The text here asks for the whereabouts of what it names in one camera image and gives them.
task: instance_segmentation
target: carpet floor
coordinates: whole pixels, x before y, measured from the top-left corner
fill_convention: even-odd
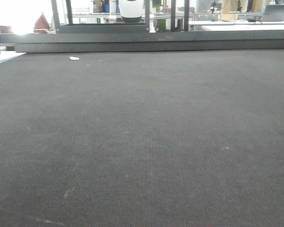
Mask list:
[[[284,50],[0,64],[0,227],[276,226]]]

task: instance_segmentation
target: small white debris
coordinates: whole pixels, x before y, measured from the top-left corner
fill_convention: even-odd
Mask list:
[[[70,57],[70,60],[71,60],[71,61],[79,61],[80,58],[77,58],[77,57]]]

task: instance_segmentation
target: desk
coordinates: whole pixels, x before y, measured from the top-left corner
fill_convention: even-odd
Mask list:
[[[248,22],[247,20],[234,20],[234,21],[189,21],[189,25],[203,25],[203,26],[216,26],[216,25],[284,25],[284,21],[256,21]]]
[[[230,26],[202,26],[206,31],[256,31],[256,30],[284,30],[283,25],[230,25]]]

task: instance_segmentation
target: aluminum frame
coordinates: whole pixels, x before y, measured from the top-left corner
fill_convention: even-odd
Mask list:
[[[71,33],[136,33],[149,32],[150,24],[150,2],[145,1],[145,22],[140,24],[74,24],[72,20],[71,0],[66,0],[67,17],[69,23],[61,25],[57,0],[51,0],[53,9],[53,20],[57,34]]]

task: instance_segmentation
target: black metal frame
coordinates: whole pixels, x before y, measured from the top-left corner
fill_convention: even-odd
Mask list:
[[[54,20],[59,22],[56,0],[52,2]],[[185,0],[185,7],[184,30],[188,31],[189,0]],[[0,44],[15,44],[17,52],[38,53],[284,49],[284,30],[146,33],[149,19],[147,0],[143,32],[134,32],[134,27],[127,24],[60,26],[58,23],[58,34],[0,34]]]
[[[59,20],[59,12],[57,0],[52,1],[53,19],[56,32],[59,34],[72,33],[137,33],[148,32],[150,24],[150,2],[145,1],[145,23],[138,24],[74,24],[72,20],[71,0],[66,1],[67,17],[69,23],[61,25]]]

